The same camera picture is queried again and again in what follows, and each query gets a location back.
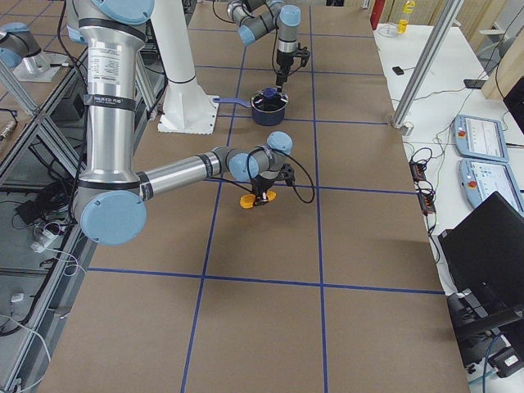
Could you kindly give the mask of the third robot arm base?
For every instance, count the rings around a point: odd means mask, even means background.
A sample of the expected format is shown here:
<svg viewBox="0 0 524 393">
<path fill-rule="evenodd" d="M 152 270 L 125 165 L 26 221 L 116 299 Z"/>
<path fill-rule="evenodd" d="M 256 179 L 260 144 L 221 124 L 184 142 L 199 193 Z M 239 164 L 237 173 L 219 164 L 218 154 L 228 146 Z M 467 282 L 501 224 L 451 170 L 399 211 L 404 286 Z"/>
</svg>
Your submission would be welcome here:
<svg viewBox="0 0 524 393">
<path fill-rule="evenodd" d="M 58 72 L 29 26 L 21 22 L 1 26 L 1 60 L 21 82 L 51 83 Z"/>
</svg>

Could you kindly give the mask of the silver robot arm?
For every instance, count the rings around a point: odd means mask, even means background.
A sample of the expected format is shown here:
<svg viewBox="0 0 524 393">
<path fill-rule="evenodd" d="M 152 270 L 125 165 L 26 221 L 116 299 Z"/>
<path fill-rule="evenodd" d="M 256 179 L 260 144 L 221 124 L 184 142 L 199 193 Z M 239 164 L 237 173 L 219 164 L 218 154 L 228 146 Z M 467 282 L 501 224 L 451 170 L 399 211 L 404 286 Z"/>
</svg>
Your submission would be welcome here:
<svg viewBox="0 0 524 393">
<path fill-rule="evenodd" d="M 228 18 L 238 26 L 237 32 L 245 46 L 255 43 L 265 35 L 276 32 L 275 70 L 277 90 L 281 92 L 291 74 L 296 58 L 300 67 L 307 64 L 309 52 L 298 42 L 301 9 L 284 1 L 230 1 Z"/>
<path fill-rule="evenodd" d="M 216 147 L 145 172 L 133 169 L 136 77 L 149 29 L 167 78 L 160 130 L 210 134 L 215 126 L 219 99 L 197 82 L 180 2 L 68 1 L 65 9 L 71 39 L 88 48 L 87 161 L 73 203 L 87 238 L 108 246 L 124 244 L 143 230 L 146 201 L 225 173 L 253 181 L 255 202 L 271 197 L 293 146 L 281 131 L 251 151 Z"/>
</svg>

